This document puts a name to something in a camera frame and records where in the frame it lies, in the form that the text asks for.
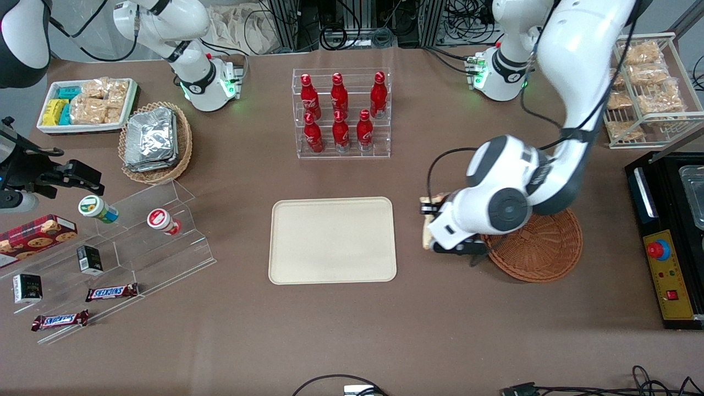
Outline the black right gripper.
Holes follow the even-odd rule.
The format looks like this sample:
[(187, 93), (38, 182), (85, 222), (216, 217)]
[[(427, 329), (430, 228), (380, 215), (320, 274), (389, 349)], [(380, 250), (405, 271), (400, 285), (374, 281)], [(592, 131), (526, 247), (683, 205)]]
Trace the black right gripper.
[[(2, 159), (2, 191), (33, 191), (36, 195), (55, 200), (58, 190), (53, 182), (60, 178), (57, 168), (37, 170), (37, 176), (32, 173), (36, 145), (8, 129), (2, 130), (3, 145), (12, 146), (12, 150), (2, 148), (2, 155), (5, 155)], [(63, 187), (81, 188), (91, 191), (93, 195), (104, 193), (102, 173), (81, 161), (68, 161), (59, 166), (59, 172)]]

